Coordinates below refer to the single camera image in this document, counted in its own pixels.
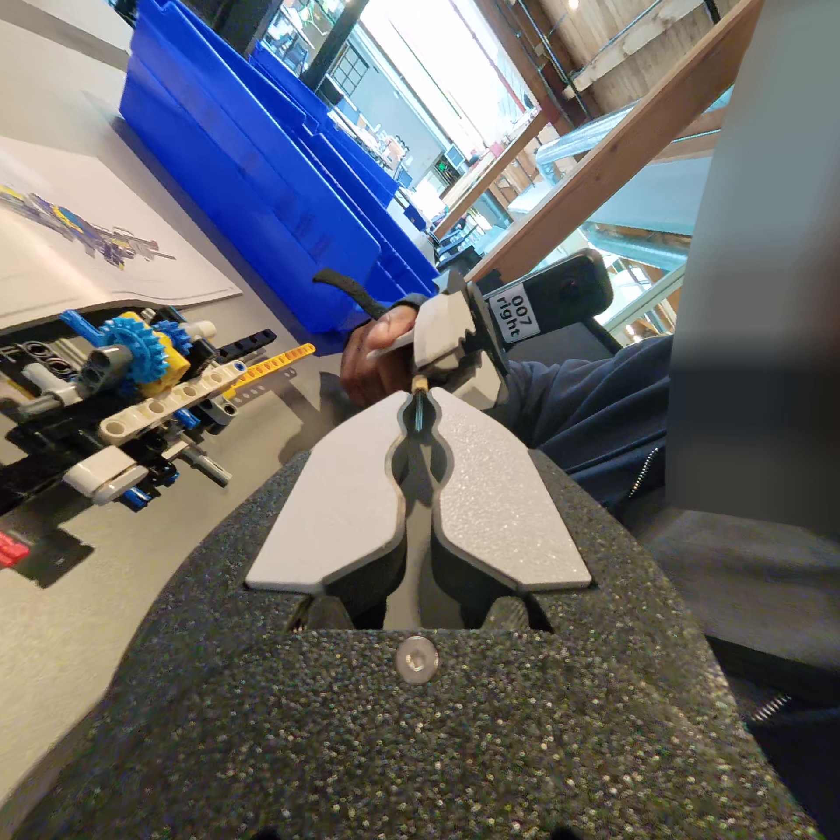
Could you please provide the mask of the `blue plastic bin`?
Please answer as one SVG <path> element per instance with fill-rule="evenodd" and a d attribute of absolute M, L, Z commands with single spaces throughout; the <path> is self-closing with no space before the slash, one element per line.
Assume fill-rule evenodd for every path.
<path fill-rule="evenodd" d="M 375 238 L 280 121 L 302 113 L 179 2 L 139 2 L 120 112 L 310 333 L 368 317 L 332 269 L 366 285 Z"/>
<path fill-rule="evenodd" d="M 436 294 L 438 271 L 389 213 L 396 181 L 340 127 L 333 110 L 266 47 L 255 47 L 248 63 L 302 111 L 302 118 L 291 123 L 294 139 L 380 247 L 370 275 L 374 297 L 393 300 L 391 287 L 405 295 Z"/>

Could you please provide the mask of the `person's right forearm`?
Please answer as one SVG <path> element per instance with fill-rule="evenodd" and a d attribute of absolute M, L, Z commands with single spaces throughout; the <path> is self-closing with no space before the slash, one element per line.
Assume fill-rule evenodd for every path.
<path fill-rule="evenodd" d="M 605 507 L 665 485 L 674 336 L 609 360 L 511 362 L 507 399 L 488 415 Z"/>

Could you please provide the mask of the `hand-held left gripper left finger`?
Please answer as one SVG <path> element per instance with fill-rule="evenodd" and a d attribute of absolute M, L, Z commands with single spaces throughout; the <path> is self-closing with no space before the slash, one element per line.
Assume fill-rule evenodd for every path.
<path fill-rule="evenodd" d="M 390 395 L 313 447 L 247 572 L 250 589 L 321 594 L 398 547 L 406 500 L 392 462 L 410 404 L 407 392 Z"/>

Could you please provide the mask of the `person's right hand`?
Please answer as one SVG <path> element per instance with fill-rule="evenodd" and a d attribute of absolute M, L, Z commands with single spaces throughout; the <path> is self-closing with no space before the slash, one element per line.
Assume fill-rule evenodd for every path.
<path fill-rule="evenodd" d="M 342 352 L 340 383 L 351 401 L 369 407 L 395 392 L 410 391 L 413 346 L 395 348 L 413 330 L 417 309 L 400 305 L 352 331 Z"/>

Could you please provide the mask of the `white printed instruction sheet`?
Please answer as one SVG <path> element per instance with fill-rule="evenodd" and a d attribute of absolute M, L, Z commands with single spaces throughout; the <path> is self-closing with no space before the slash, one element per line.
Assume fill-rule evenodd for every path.
<path fill-rule="evenodd" d="M 241 290 L 92 156 L 1 140 L 1 326 Z"/>

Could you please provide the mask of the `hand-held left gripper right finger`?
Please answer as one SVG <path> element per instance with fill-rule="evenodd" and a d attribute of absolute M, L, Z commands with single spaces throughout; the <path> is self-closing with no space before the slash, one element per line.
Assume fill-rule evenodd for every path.
<path fill-rule="evenodd" d="M 429 402 L 445 467 L 433 504 L 436 541 L 515 592 L 590 586 L 592 575 L 528 448 L 441 388 L 430 390 Z"/>

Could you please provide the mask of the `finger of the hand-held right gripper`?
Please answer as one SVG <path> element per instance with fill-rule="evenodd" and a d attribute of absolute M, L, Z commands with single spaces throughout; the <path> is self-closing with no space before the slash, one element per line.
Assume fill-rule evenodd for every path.
<path fill-rule="evenodd" d="M 466 357 L 465 345 L 475 335 L 475 322 L 463 291 L 441 294 L 418 310 L 413 329 L 416 373 L 443 377 L 457 371 Z"/>
<path fill-rule="evenodd" d="M 450 391 L 486 376 L 490 356 L 471 318 L 438 314 L 427 324 L 427 378 Z"/>

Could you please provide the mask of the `lego vehicle model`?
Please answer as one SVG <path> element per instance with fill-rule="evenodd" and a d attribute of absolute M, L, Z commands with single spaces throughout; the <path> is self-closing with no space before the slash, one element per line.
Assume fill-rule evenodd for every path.
<path fill-rule="evenodd" d="M 203 447 L 236 419 L 238 399 L 315 354 L 311 343 L 254 360 L 270 329 L 217 347 L 216 328 L 170 307 L 125 311 L 94 325 L 68 309 L 59 320 L 89 346 L 35 340 L 2 346 L 6 441 L 22 458 L 2 465 L 2 569 L 36 552 L 16 511 L 67 487 L 88 505 L 146 509 L 174 485 L 179 463 L 225 488 L 231 474 Z"/>

